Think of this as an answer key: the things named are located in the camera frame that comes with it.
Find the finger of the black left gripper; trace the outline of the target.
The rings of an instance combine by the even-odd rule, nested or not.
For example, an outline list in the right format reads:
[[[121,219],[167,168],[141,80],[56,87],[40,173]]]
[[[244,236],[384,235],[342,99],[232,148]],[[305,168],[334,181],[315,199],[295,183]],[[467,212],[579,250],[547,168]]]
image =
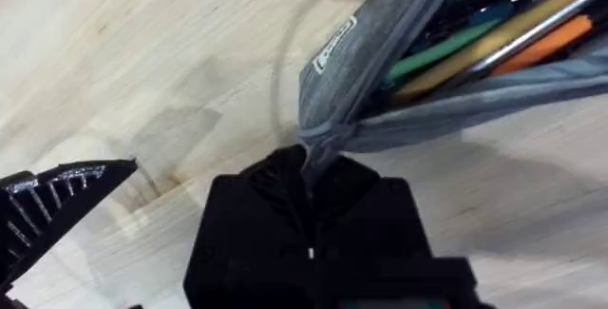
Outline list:
[[[60,164],[1,179],[1,291],[138,170],[134,160]]]

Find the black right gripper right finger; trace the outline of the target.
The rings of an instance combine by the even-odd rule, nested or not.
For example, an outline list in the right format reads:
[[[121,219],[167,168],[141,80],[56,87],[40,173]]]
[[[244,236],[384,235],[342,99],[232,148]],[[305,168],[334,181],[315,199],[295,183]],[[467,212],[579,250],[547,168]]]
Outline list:
[[[311,177],[316,308],[429,308],[431,248],[407,181],[339,157]]]

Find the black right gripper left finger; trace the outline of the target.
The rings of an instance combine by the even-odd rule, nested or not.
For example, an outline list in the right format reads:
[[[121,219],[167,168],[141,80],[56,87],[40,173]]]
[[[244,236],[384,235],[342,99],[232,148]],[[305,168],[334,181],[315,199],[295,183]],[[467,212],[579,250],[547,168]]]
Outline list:
[[[211,183],[182,284],[190,307],[310,308],[301,145]]]

